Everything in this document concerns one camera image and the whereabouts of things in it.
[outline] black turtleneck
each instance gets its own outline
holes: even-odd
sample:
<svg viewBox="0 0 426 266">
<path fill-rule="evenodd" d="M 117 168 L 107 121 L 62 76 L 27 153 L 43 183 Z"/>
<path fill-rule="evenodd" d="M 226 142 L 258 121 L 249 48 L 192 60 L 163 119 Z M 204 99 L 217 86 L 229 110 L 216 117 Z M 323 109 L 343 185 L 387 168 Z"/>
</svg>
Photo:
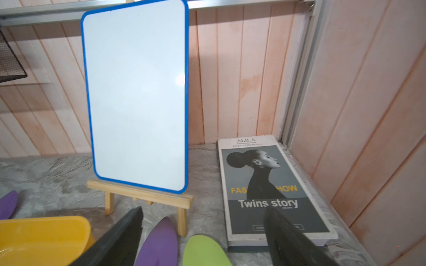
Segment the black turtleneck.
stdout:
<svg viewBox="0 0 426 266">
<path fill-rule="evenodd" d="M 269 182 L 271 168 L 256 168 L 247 187 L 248 200 L 285 199 L 286 197 Z"/>
</svg>

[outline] water stain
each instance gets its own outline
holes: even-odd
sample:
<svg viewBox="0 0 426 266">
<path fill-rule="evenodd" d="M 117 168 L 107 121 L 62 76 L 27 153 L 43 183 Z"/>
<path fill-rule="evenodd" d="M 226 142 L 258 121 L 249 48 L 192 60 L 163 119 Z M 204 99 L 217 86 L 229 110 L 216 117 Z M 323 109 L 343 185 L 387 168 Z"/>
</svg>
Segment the water stain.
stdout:
<svg viewBox="0 0 426 266">
<path fill-rule="evenodd" d="M 71 189 L 69 188 L 69 182 L 67 180 L 62 183 L 62 193 L 69 194 L 71 193 Z"/>
<path fill-rule="evenodd" d="M 262 81 L 262 75 L 257 74 L 251 78 L 241 80 L 240 84 L 240 99 L 243 98 L 248 92 L 255 91 L 260 87 Z"/>
<path fill-rule="evenodd" d="M 78 192 L 80 193 L 87 193 L 89 192 L 91 189 L 89 189 L 87 186 L 85 185 L 78 185 L 75 187 L 77 189 Z"/>
<path fill-rule="evenodd" d="M 242 34 L 242 22 L 241 21 L 235 21 L 229 23 L 229 27 L 231 28 L 231 31 L 233 33 L 240 32 Z"/>
</svg>

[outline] white board surface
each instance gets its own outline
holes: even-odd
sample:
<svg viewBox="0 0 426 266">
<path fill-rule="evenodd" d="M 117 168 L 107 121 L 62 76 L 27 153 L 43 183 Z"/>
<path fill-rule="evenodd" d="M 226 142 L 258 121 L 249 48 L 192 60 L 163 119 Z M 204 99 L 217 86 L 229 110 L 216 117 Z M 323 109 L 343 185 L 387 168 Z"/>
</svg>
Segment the white board surface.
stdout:
<svg viewBox="0 0 426 266">
<path fill-rule="evenodd" d="M 184 0 L 146 0 L 82 18 L 95 172 L 182 193 L 187 186 Z"/>
</svg>

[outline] hair bun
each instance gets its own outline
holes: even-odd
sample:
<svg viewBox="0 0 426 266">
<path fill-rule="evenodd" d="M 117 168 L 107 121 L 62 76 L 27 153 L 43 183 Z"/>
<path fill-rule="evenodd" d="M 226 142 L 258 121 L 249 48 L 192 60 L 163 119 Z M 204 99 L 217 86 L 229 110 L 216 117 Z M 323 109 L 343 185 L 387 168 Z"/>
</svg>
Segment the hair bun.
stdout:
<svg viewBox="0 0 426 266">
<path fill-rule="evenodd" d="M 241 152 L 233 152 L 226 157 L 226 162 L 235 168 L 241 168 L 246 165 L 244 156 Z"/>
</svg>

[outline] pink wooden wall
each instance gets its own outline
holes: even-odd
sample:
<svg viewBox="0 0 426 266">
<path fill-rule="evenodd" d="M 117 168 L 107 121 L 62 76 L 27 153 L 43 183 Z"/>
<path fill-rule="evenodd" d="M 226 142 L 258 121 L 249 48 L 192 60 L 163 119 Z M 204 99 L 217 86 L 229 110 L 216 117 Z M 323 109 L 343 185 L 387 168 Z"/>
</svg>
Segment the pink wooden wall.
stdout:
<svg viewBox="0 0 426 266">
<path fill-rule="evenodd" d="M 291 151 L 378 265 L 425 265 L 426 1 L 328 3 Z"/>
<path fill-rule="evenodd" d="M 279 137 L 306 22 L 303 3 L 190 11 L 189 144 Z M 90 152 L 79 22 L 2 32 L 28 77 L 0 83 L 0 157 Z"/>
</svg>

